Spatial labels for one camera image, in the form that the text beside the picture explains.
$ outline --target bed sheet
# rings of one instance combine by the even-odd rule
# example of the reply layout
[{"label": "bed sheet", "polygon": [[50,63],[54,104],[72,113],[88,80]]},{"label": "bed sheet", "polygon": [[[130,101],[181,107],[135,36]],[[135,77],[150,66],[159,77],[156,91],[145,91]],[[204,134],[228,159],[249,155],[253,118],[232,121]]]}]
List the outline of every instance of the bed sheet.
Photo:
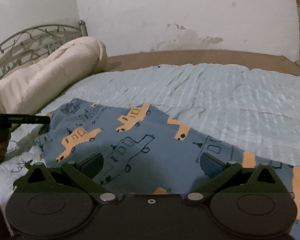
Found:
[{"label": "bed sheet", "polygon": [[[85,78],[46,106],[53,111],[73,98],[130,108],[148,102],[199,132],[258,156],[300,165],[300,77],[240,65],[160,65]],[[25,162],[42,161],[34,146],[39,127],[12,134],[10,160],[0,165],[0,203]]]}]

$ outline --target black circular disc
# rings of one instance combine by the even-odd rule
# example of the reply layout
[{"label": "black circular disc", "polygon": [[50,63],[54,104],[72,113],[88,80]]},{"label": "black circular disc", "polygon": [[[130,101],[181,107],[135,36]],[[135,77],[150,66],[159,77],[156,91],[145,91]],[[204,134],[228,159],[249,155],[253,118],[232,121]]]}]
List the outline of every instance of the black circular disc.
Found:
[{"label": "black circular disc", "polygon": [[275,236],[291,228],[297,208],[289,193],[217,193],[210,202],[217,221],[252,237]]},{"label": "black circular disc", "polygon": [[15,230],[30,236],[55,236],[77,228],[93,211],[82,193],[14,193],[5,214]]}]

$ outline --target headboard scrollwork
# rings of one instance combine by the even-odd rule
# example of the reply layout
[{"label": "headboard scrollwork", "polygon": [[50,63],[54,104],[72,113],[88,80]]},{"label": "headboard scrollwork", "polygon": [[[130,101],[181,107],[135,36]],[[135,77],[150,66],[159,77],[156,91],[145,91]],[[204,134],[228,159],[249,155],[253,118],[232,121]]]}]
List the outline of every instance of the headboard scrollwork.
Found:
[{"label": "headboard scrollwork", "polygon": [[43,55],[50,55],[68,41],[88,36],[85,22],[79,26],[47,24],[15,33],[0,44],[0,80],[9,71]]}]

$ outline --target rolled blanket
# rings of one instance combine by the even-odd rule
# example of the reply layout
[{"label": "rolled blanket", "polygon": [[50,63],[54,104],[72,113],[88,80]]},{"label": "rolled blanket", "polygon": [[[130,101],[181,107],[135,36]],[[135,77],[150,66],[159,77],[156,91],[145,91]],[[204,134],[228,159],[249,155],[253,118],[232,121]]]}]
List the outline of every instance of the rolled blanket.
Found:
[{"label": "rolled blanket", "polygon": [[106,46],[92,37],[62,45],[0,80],[0,113],[35,114],[65,88],[106,67]]}]

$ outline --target white wall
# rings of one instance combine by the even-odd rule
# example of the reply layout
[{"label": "white wall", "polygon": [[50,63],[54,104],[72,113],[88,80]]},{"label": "white wall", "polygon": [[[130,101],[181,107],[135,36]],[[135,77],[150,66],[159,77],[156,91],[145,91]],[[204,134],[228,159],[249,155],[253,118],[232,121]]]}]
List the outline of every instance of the white wall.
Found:
[{"label": "white wall", "polygon": [[109,56],[229,49],[299,58],[296,0],[77,0]]},{"label": "white wall", "polygon": [[0,0],[0,43],[33,25],[60,23],[76,25],[76,0]]}]

